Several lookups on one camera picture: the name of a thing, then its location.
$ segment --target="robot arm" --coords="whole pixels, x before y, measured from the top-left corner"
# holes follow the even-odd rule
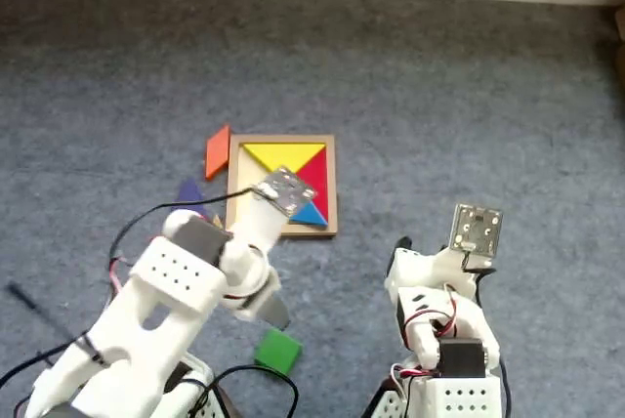
[[[479,276],[494,271],[501,212],[458,205],[448,247],[422,255],[396,245],[384,285],[411,356],[394,364],[363,418],[501,418],[499,344],[476,303]],[[388,414],[394,409],[398,414]]]
[[[251,201],[230,231],[192,211],[173,212],[85,336],[104,361],[94,362],[72,344],[35,382],[25,417],[59,416],[53,408],[70,400],[72,411],[60,416],[150,417],[165,382],[219,303],[240,318],[285,326],[288,314],[275,295],[280,284],[267,254],[314,191],[281,168],[256,193],[262,197]],[[144,329],[158,305],[168,315],[157,328]]]
[[[417,355],[425,369],[435,369],[440,360],[440,330],[434,329],[433,323],[453,322],[453,328],[441,336],[479,339],[488,369],[499,363],[499,345],[481,308],[473,301],[476,275],[462,269],[465,257],[462,252],[449,248],[434,256],[424,256],[405,247],[395,250],[385,287],[396,308],[404,345]],[[491,266],[483,257],[475,257],[477,264],[473,259],[470,255],[474,270],[477,264],[484,269]]]

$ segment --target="white plastic part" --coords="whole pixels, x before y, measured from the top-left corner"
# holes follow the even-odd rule
[[[219,268],[226,275],[228,294],[237,298],[256,293],[270,274],[267,253],[251,246],[238,234],[226,243]]]
[[[184,379],[196,379],[207,385],[213,380],[213,371],[196,357],[185,354],[183,362],[191,367]],[[188,418],[188,411],[202,393],[202,388],[196,384],[180,383],[168,394],[164,394],[150,418]],[[224,418],[226,415],[213,392],[208,395],[206,406],[199,414],[205,418]]]
[[[187,209],[180,209],[180,210],[172,211],[169,214],[169,216],[165,219],[161,233],[168,239],[171,239],[176,234],[176,231],[181,226],[188,223],[188,220],[190,220],[193,217],[202,218],[202,215],[200,215],[199,213],[195,211],[187,210]]]
[[[409,418],[501,418],[495,376],[414,381],[411,389]]]
[[[395,391],[386,391],[378,401],[371,418],[403,418],[405,403]]]
[[[234,316],[241,320],[252,320],[256,318],[258,311],[269,300],[271,295],[280,289],[280,278],[274,268],[270,269],[270,275],[267,279],[263,291],[254,296],[251,302],[246,302],[243,306],[234,311]]]
[[[399,288],[397,295],[406,320],[422,306],[448,315],[453,313],[449,293],[441,289]],[[457,293],[451,293],[451,296],[456,302],[457,336],[480,339],[487,358],[485,366],[487,369],[494,369],[499,364],[499,344],[486,322],[482,309],[475,302]],[[434,320],[445,324],[449,317],[441,313],[424,313],[411,320],[405,329],[408,347],[417,355],[418,363],[425,369],[436,368],[439,360],[438,339],[432,328]]]
[[[149,417],[165,381],[226,286],[218,269],[165,237],[156,237],[88,332],[110,367],[102,368],[71,345],[37,381],[25,417],[40,417],[69,400],[83,384],[72,405],[88,416]],[[157,328],[145,330],[142,324],[158,304],[170,312]]]
[[[393,263],[384,285],[395,306],[401,301],[404,318],[421,307],[453,313],[449,294],[442,289],[449,285],[455,291],[457,336],[482,340],[486,351],[486,368],[491,370],[499,364],[499,344],[495,339],[483,311],[472,299],[476,294],[475,275],[462,271],[465,254],[443,249],[433,256],[421,255],[413,250],[397,248]],[[488,259],[471,256],[471,267],[490,267]],[[412,320],[405,329],[408,347],[417,355],[418,363],[426,369],[438,364],[438,339],[431,322],[445,324],[449,317],[439,313],[424,313]]]
[[[253,195],[245,213],[237,218],[229,231],[267,254],[280,239],[282,228],[288,220],[286,215],[263,197]]]
[[[435,255],[421,255],[414,250],[398,248],[395,251],[389,275],[384,287],[396,305],[397,290],[401,287],[429,286],[440,288],[450,284],[461,296],[472,299],[476,295],[475,276],[462,272],[464,254],[443,249]],[[472,256],[472,266],[490,267],[483,257]]]

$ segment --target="tangram puzzle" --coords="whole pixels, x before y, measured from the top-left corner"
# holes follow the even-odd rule
[[[317,196],[285,225],[282,235],[324,236],[337,231],[334,137],[331,135],[232,135],[228,192],[257,184],[286,166]],[[228,201],[226,227],[236,221],[252,194]]]

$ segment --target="orange tangram piece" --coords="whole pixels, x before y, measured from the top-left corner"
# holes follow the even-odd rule
[[[215,174],[228,164],[230,148],[230,126],[224,127],[206,141],[206,180],[210,181]]]

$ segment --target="green block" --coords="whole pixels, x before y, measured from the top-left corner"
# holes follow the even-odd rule
[[[254,362],[288,375],[301,352],[302,344],[273,328],[256,349]]]

